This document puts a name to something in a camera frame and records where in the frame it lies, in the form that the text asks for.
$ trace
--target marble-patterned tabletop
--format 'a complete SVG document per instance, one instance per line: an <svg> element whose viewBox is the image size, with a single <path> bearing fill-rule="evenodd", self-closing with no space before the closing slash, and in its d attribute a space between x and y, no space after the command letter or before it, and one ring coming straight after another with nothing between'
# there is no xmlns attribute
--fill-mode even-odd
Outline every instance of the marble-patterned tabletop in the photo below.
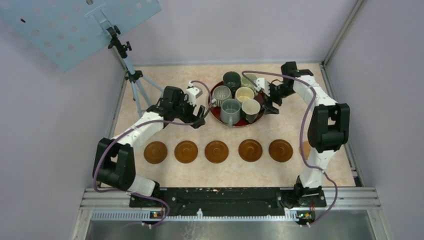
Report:
<svg viewBox="0 0 424 240"><path fill-rule="evenodd" d="M241 73L244 70L281 73L280 64L239 64L239 65L181 65L181 66L146 66L141 67L143 74L162 86L175 86L183 90L190 80L199 80L212 89L222 81L228 71ZM325 89L324 80L317 63L298 64L299 69L309 69L316 81ZM265 77L269 82L276 79ZM152 103L156 103L161 93L141 79L141 82ZM198 105L207 106L207 91L198 99ZM141 106L147 104L140 96ZM135 166L138 174L155 180L161 187L292 187L297 176L305 168L299 153L299 134L306 103L294 94L283 99L279 108L280 114L263 116L256 123L247 127L229 129L217 121L211 114L206 124L198 129L190 126L168 125L155 133L139 149L135 149ZM308 115L307 125L311 119ZM139 119L136 103L133 101L131 84L126 84L125 94L118 115L115 135L122 133ZM238 153L239 144L246 139L257 140L263 149L262 157L256 162L246 162ZM284 163L276 162L268 153L268 146L273 140L283 139L293 147L292 158ZM176 160L174 149L178 143L189 140L197 144L198 156L191 163L183 164ZM211 163L205 157L205 146L214 140L220 140L229 148L228 158L222 163ZM148 163L144 159L147 144L161 141L168 149L166 159L159 164ZM328 164L327 173L339 186L355 186L351 167L344 147L342 147ZM323 186L333 185L323 180Z"/></svg>

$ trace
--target cup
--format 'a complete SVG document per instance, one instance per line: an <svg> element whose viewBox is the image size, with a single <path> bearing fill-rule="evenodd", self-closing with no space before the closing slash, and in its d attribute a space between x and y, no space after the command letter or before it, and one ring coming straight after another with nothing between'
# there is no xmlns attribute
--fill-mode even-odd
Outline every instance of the cup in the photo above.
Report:
<svg viewBox="0 0 424 240"><path fill-rule="evenodd" d="M241 117L248 123L253 123L261 111L261 105L254 99L248 99L241 105Z"/></svg>
<svg viewBox="0 0 424 240"><path fill-rule="evenodd" d="M255 93L253 92L253 90L246 86L240 87L235 92L235 99L239 101L241 104L248 99L253 99L254 97L255 97Z"/></svg>
<svg viewBox="0 0 424 240"><path fill-rule="evenodd" d="M246 73L245 75L254 82L256 81L256 79L258 79L258 77L252 73ZM245 76L241 76L241 86L252 89L254 92L254 95L255 96L258 95L258 92L255 90L255 86L253 85L253 83L249 81L247 78L245 78Z"/></svg>
<svg viewBox="0 0 424 240"><path fill-rule="evenodd" d="M235 99L227 99L221 105L221 121L228 124L229 128L240 121L240 109L242 105Z"/></svg>
<svg viewBox="0 0 424 240"><path fill-rule="evenodd" d="M221 107L221 104L230 98L231 90L227 86L218 86L212 93L212 107Z"/></svg>
<svg viewBox="0 0 424 240"><path fill-rule="evenodd" d="M239 89L242 84L240 74L235 71L226 72L222 77L222 81L224 82L224 85L231 90L233 97L236 94L237 89Z"/></svg>

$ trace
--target red tray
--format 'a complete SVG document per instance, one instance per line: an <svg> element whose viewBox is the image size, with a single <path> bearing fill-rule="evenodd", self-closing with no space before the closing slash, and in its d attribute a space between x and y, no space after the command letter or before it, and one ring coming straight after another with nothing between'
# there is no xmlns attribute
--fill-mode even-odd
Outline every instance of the red tray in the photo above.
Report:
<svg viewBox="0 0 424 240"><path fill-rule="evenodd" d="M219 82L218 84L216 84L213 88L212 88L212 90L210 91L211 93L213 93L214 92L214 90L217 88L217 87L219 87L219 86L223 86L224 85L224 82ZM254 99L256 100L256 101L258 101L259 102L259 104L262 106L263 104L264 104L264 102L265 102L265 95L264 95L264 93L263 92L260 92L257 96L255 96L254 97ZM221 121L221 107L212 107L211 109L210 109L210 113L213 115L213 117L216 119L216 120L218 120L220 123L222 123L222 124L224 124L224 125L228 125L228 124L226 124L226 123L224 123L223 121ZM244 119L240 119L240 121L238 121L236 124L234 124L233 125L233 127L246 127L246 126L249 126L249 125L252 125L252 124L254 124L254 123L256 123L260 118L262 118L262 116L264 115L264 112L263 111L260 111L259 112L259 115L257 116L257 118L255 119L255 121L254 122L252 122L252 123L248 123L248 122L246 122Z"/></svg>

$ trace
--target lavender wall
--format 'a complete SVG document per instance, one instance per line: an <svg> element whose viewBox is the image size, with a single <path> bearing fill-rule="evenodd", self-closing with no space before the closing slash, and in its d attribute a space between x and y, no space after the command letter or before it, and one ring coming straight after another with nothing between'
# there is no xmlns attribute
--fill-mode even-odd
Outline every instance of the lavender wall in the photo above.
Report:
<svg viewBox="0 0 424 240"><path fill-rule="evenodd" d="M424 1L372 0L328 66L350 142L395 239L422 239Z"/></svg>
<svg viewBox="0 0 424 240"><path fill-rule="evenodd" d="M62 73L0 29L0 239L68 239L123 70L105 48Z"/></svg>
<svg viewBox="0 0 424 240"><path fill-rule="evenodd" d="M159 0L123 36L135 64L322 61L355 0Z"/></svg>

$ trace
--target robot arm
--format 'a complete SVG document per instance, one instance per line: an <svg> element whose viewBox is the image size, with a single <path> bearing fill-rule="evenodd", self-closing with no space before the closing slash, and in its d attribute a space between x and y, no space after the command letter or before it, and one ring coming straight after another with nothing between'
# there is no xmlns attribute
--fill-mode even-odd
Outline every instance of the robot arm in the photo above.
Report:
<svg viewBox="0 0 424 240"><path fill-rule="evenodd" d="M153 134L165 128L164 122L153 122L137 127L149 121L173 121L180 119L186 124L191 124L195 129L205 124L205 107L200 106L197 115L193 112L196 107L196 99L202 95L202 90L188 83L185 93L178 87L167 86L163 91L163 97L157 104L150 106L143 116L124 133L118 134L122 138L106 154L97 175L97 181L122 191L136 192L145 196L151 196L159 184L136 174L134 161L134 149L139 149ZM93 176L105 149L113 140L103 138L97 145Z"/></svg>
<svg viewBox="0 0 424 240"><path fill-rule="evenodd" d="M265 93L265 114L278 114L279 110L273 107L273 103L281 106L283 98L294 93L299 94L305 103L309 104L314 97L312 88L316 92L311 108L312 118L308 129L308 141L311 151L308 157L308 164L327 169L330 159L334 156L341 145L345 144L349 138L349 116L350 108L346 103L340 104L320 87L315 81L315 77L310 70L298 70L296 62L286 62L281 66L283 75L298 78L309 86L283 78L282 84L274 85L268 83L264 78L256 80L257 89ZM306 167L297 179L296 187L300 197L321 190L323 172L318 169Z"/></svg>

